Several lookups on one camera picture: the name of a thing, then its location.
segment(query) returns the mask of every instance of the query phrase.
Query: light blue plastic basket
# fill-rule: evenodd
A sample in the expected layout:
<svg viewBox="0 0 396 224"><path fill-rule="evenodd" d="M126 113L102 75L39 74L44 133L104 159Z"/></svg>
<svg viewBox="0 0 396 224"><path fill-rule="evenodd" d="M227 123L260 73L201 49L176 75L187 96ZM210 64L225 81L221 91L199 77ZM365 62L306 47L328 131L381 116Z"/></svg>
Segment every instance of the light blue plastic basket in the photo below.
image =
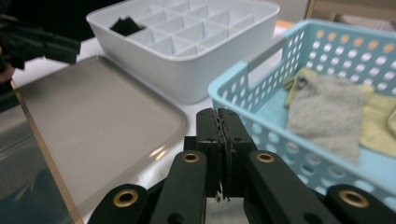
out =
<svg viewBox="0 0 396 224"><path fill-rule="evenodd" d="M280 50L280 62L252 84L250 73ZM286 130L288 92L282 85L302 67L374 85L377 92L396 96L396 35L327 21L301 21L268 49L212 81L209 94L214 108L236 112L258 148L281 156L309 188L325 193L335 184L354 185L396 211L395 159L361 148L360 165L353 165Z"/></svg>

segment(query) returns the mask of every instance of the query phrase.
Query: basket handle opening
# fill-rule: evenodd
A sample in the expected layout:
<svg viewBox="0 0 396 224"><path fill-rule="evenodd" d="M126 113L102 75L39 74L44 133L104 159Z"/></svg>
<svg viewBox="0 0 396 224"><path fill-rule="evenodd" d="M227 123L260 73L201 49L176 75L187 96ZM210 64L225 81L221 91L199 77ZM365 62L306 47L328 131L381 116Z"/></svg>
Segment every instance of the basket handle opening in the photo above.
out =
<svg viewBox="0 0 396 224"><path fill-rule="evenodd" d="M248 64L248 85L251 89L260 83L267 74L262 69L269 71L280 64L286 38L283 35L275 37L264 49L258 50L245 59Z"/></svg>

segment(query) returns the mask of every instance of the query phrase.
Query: white ice cube tray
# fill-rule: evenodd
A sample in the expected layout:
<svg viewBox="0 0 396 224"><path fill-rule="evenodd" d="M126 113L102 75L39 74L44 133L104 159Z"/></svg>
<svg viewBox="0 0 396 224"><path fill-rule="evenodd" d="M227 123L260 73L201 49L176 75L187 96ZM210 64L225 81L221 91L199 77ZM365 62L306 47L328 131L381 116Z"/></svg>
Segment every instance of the white ice cube tray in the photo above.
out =
<svg viewBox="0 0 396 224"><path fill-rule="evenodd" d="M192 104L211 80L272 39L279 6L242 0L134 0L87 16L112 61L155 91ZM110 30L131 17L146 27L123 36Z"/></svg>

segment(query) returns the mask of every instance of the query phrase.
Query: gray towel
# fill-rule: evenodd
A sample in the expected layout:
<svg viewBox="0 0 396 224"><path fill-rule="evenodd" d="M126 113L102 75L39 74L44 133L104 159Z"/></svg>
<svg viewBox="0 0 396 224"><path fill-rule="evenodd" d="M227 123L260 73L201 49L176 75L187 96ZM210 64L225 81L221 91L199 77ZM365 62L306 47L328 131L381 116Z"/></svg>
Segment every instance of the gray towel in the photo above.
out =
<svg viewBox="0 0 396 224"><path fill-rule="evenodd" d="M300 78L290 104L288 129L337 156L358 163L364 95L337 76Z"/></svg>

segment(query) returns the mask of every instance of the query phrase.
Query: transparent tray lid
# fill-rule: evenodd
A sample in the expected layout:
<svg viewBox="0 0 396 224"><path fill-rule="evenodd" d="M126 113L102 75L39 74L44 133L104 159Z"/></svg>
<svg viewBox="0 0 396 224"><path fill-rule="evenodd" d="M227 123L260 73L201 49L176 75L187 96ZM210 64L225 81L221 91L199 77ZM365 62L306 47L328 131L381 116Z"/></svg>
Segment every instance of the transparent tray lid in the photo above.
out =
<svg viewBox="0 0 396 224"><path fill-rule="evenodd" d="M159 160L189 128L181 110L104 57L69 66L20 93L82 216Z"/></svg>

